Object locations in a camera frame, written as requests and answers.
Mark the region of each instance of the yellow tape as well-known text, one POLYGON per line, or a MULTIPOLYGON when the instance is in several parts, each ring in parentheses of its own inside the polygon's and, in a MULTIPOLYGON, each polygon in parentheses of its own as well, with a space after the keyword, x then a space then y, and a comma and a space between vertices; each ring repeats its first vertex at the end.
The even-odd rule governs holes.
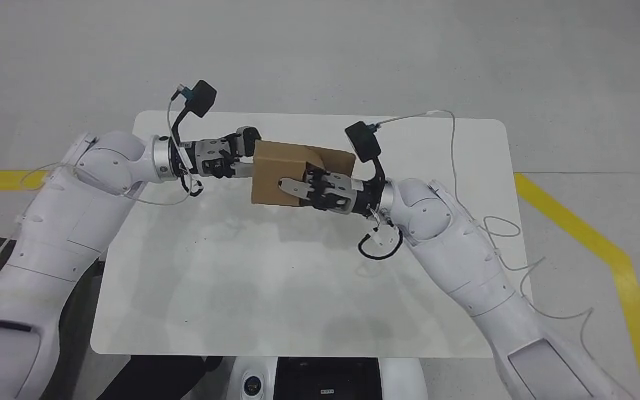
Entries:
POLYGON ((42 178, 49 171, 36 171, 24 180, 24 187, 20 180, 30 171, 0 171, 0 190, 36 189, 42 183, 42 178))
POLYGON ((609 265, 640 366, 640 287, 631 257, 523 174, 515 174, 515 181, 520 197, 609 265))

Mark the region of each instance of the white table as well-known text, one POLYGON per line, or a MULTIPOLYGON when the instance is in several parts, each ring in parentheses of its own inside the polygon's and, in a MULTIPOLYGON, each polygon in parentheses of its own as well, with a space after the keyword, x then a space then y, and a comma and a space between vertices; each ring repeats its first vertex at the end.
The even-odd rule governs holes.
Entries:
MULTIPOLYGON (((344 128, 383 117, 211 113, 181 125, 185 140, 252 125, 267 140, 351 150, 344 128)), ((437 178, 451 190, 451 120, 414 118, 377 134, 395 179, 437 178)), ((133 133, 167 132, 165 113, 138 115, 133 133)), ((504 125, 458 119, 461 200, 477 218, 520 224, 504 125)), ((356 165, 354 176, 373 168, 356 165)), ((356 244, 371 222, 311 208, 252 205, 249 179, 203 179, 177 206, 137 204, 107 256, 91 346, 109 354, 490 357, 467 315, 407 249, 368 261, 356 244)), ((177 182, 143 198, 183 195, 177 182)), ((494 226, 505 231, 508 226, 494 226)), ((507 263, 526 263, 522 236, 496 238, 507 263)), ((522 274, 510 274, 517 286, 522 274)))

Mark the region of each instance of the robot forearm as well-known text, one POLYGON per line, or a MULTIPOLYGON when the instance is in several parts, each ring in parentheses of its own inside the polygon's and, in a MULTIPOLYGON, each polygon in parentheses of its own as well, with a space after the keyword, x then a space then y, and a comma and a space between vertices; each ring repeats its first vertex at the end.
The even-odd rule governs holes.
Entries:
POLYGON ((493 246, 442 185, 406 180, 386 190, 392 200, 380 209, 403 231, 429 277, 478 326, 514 399, 619 398, 617 385, 589 355, 515 291, 493 246))
MULTIPOLYGON (((193 156, 193 174, 251 176, 251 164, 239 159, 253 155, 259 138, 245 127, 183 145, 193 156), (213 142, 215 151, 197 151, 213 142)), ((0 270, 0 398, 41 395, 58 359, 60 313, 76 282, 107 249, 145 185, 185 173, 169 143, 157 136, 144 143, 123 132, 83 135, 47 177, 0 270)))

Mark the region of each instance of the brown cardboard box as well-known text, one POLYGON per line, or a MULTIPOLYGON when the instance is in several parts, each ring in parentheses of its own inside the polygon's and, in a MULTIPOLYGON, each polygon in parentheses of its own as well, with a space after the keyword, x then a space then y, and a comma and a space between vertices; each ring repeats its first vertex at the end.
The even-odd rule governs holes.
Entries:
POLYGON ((346 151, 258 141, 253 155, 251 203, 299 206, 300 199, 280 190, 280 178, 301 181, 307 164, 351 176, 355 161, 356 156, 346 151))

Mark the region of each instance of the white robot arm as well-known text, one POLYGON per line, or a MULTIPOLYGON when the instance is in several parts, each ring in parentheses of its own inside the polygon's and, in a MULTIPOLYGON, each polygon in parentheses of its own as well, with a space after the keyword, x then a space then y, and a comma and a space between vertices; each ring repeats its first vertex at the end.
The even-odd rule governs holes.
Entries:
MULTIPOLYGON (((437 181, 387 180, 378 161, 375 126, 359 122, 346 131, 360 160, 374 162, 373 179, 345 185, 350 177, 310 169, 304 182, 281 179, 281 190, 301 198, 301 205, 396 226, 396 250, 404 239, 429 277, 473 319, 514 399, 624 398, 622 388, 584 349, 554 332, 516 292, 496 250, 454 196, 437 181)), ((363 242, 359 249, 368 258, 395 252, 374 257, 364 253, 363 242)))
MULTIPOLYGON (((193 92, 201 99, 198 85, 193 92)), ((204 115, 208 107, 192 105, 189 111, 204 115)), ((179 148, 166 136, 145 143, 124 132, 75 141, 25 212, 13 253, 0 270, 0 399, 40 397, 58 360, 62 308, 145 185, 183 177, 186 158, 192 174, 249 177, 251 164, 240 158, 253 155, 258 139, 255 128, 243 127, 179 148)))

